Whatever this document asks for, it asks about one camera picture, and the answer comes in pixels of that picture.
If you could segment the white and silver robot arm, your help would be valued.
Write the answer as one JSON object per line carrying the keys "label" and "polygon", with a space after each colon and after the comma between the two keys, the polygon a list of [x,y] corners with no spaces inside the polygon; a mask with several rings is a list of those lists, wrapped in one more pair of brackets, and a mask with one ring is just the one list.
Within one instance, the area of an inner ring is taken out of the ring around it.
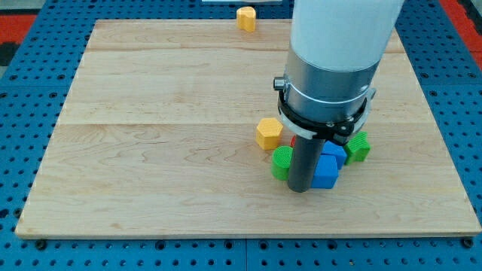
{"label": "white and silver robot arm", "polygon": [[305,139],[345,145],[365,124],[371,82],[404,0],[296,0],[283,76],[283,123]]}

